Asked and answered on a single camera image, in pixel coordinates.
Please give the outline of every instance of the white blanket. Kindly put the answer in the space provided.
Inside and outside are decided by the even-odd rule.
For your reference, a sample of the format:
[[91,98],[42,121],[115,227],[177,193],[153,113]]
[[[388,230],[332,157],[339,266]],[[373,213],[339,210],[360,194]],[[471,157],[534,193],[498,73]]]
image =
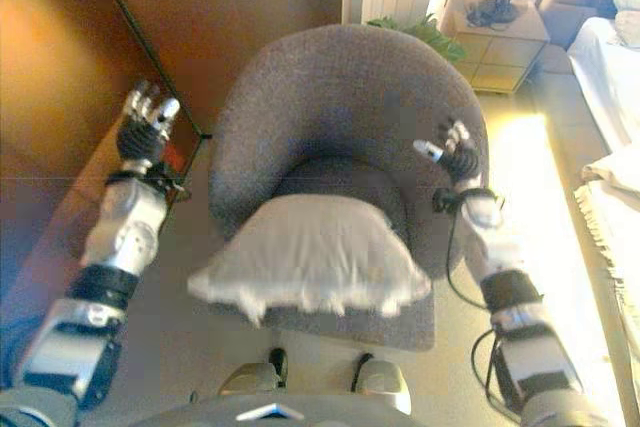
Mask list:
[[613,20],[593,17],[567,54],[609,150],[640,138],[640,50],[623,45]]
[[[616,280],[616,298],[629,348],[640,360],[640,141],[582,171],[575,195],[587,226]],[[635,375],[640,393],[640,371]]]

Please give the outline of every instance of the wooden cabinet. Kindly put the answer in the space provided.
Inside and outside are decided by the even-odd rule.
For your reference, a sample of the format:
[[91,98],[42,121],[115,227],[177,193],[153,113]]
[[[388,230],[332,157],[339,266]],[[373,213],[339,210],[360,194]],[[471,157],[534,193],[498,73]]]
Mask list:
[[442,31],[460,42],[467,54],[455,67],[475,90],[513,93],[549,36],[535,6],[524,1],[513,1],[520,15],[512,23],[474,27],[466,13],[478,1],[448,0]]

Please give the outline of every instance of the chair seat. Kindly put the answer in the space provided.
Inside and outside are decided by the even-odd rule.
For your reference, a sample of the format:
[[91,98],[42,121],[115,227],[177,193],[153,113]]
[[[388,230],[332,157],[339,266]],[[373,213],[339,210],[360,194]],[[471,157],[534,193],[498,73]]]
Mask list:
[[303,162],[282,180],[274,197],[291,194],[342,195],[382,210],[391,228],[408,243],[406,208],[389,175],[345,157],[320,157]]

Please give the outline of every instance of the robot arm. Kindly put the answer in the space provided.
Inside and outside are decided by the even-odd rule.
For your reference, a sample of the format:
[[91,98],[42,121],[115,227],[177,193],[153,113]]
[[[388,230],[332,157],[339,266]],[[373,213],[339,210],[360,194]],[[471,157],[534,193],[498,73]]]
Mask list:
[[153,108],[158,93],[142,82],[125,101],[117,137],[122,168],[107,181],[84,268],[49,310],[15,371],[14,388],[0,396],[2,425],[8,419],[71,427],[78,408],[96,406],[109,390],[120,353],[116,335],[138,279],[156,255],[165,195],[180,189],[161,162],[180,105],[170,98]]
[[521,242],[504,221],[496,196],[483,188],[475,145],[460,121],[447,126],[445,149],[414,148],[441,165],[453,190],[440,190],[436,210],[453,215],[456,232],[477,263],[469,265],[491,314],[492,355],[506,406],[524,427],[607,426],[584,395],[576,369],[526,271]]

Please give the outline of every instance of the bed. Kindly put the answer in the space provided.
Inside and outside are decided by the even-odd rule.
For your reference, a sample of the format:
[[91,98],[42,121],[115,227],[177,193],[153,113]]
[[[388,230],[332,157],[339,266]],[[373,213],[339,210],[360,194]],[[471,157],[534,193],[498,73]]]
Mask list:
[[[567,50],[611,152],[583,169],[584,183],[575,196],[594,240],[584,245],[585,261],[598,291],[625,418],[628,425],[640,425],[640,51],[621,44],[613,0],[538,0],[537,5],[551,43]],[[592,255],[596,251],[600,259]],[[601,268],[606,275],[597,275]]]
[[640,138],[640,50],[621,44],[613,20],[592,17],[568,54],[609,150]]

